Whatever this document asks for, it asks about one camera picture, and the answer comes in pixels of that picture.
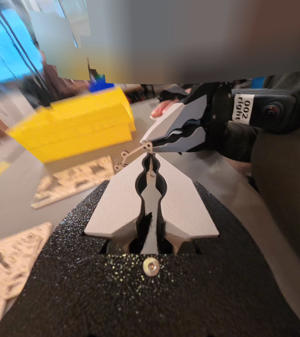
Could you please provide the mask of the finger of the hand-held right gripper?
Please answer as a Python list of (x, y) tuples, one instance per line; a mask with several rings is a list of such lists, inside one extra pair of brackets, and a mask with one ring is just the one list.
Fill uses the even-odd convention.
[(156, 153), (182, 153), (204, 144), (205, 139), (206, 132), (202, 126), (187, 126), (180, 134), (152, 141), (152, 146)]
[(184, 104), (174, 103), (141, 138), (140, 143), (161, 141), (167, 138), (174, 130), (182, 129), (188, 122), (197, 122), (201, 120), (207, 107), (207, 96)]

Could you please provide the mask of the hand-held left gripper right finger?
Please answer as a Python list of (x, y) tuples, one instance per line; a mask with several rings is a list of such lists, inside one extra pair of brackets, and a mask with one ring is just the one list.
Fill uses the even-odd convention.
[(218, 238), (215, 226), (193, 181), (159, 154), (153, 154), (157, 209), (156, 237), (159, 250), (179, 250), (185, 242)]

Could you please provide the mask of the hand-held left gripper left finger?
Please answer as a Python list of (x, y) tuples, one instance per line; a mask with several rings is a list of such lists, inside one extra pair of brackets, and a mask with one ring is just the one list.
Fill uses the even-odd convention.
[(86, 235), (129, 249), (139, 237), (139, 223), (145, 215), (141, 194), (147, 187), (150, 160), (151, 154), (144, 153), (110, 179), (85, 227)]

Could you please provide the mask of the wooden bicycle frame part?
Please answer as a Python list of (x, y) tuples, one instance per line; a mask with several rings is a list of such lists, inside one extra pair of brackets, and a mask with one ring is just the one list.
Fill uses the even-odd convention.
[(149, 182), (148, 176), (154, 174), (154, 153), (150, 141), (143, 141), (133, 150), (124, 150), (121, 153), (122, 163), (115, 165), (116, 175), (111, 182), (126, 184), (135, 183), (135, 187), (145, 189)]

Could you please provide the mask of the wooden sheet with triangle cutouts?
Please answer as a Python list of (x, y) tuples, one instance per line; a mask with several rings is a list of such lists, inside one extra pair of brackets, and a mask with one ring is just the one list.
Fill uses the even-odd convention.
[(115, 174), (110, 156), (44, 176), (33, 196), (31, 207), (39, 209), (80, 192), (97, 187)]

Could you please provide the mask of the wooden sheet with frame cutout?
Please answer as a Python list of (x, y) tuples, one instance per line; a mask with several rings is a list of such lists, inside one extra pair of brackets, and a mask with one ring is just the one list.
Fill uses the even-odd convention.
[(0, 240), (0, 321), (22, 292), (52, 227), (45, 222)]

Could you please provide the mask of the person's right forearm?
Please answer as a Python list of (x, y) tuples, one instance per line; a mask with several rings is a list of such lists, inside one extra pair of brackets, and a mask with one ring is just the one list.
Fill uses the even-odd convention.
[[(271, 75), (259, 88), (300, 90), (300, 71)], [(228, 122), (216, 151), (250, 183), (253, 181), (251, 154), (259, 130), (248, 125)]]

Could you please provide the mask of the person's right hand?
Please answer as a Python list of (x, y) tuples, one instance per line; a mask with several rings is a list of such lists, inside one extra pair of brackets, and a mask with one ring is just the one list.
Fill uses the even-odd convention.
[(165, 100), (165, 101), (159, 103), (159, 105), (151, 112), (150, 118), (152, 120), (155, 120), (155, 119), (161, 117), (172, 105), (174, 105), (178, 102), (179, 102), (179, 100), (175, 99), (175, 100)]

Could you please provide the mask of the blue box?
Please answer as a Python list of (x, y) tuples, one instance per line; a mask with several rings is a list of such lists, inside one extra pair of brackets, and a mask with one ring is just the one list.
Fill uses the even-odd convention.
[(89, 81), (89, 92), (98, 92), (106, 89), (114, 88), (114, 83), (108, 83), (106, 82), (106, 77), (104, 74), (98, 74), (95, 77), (91, 76), (91, 79)]

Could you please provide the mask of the person's leg in dark trousers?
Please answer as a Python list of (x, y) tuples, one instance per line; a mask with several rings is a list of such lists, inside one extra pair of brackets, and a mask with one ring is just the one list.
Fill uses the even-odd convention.
[(261, 132), (252, 164), (262, 198), (300, 257), (300, 129), (283, 135)]

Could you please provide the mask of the yellow plastic bin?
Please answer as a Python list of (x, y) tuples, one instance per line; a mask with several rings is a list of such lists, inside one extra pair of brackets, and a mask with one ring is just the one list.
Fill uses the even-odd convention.
[(135, 120), (120, 87), (39, 107), (6, 131), (42, 163), (132, 141)]

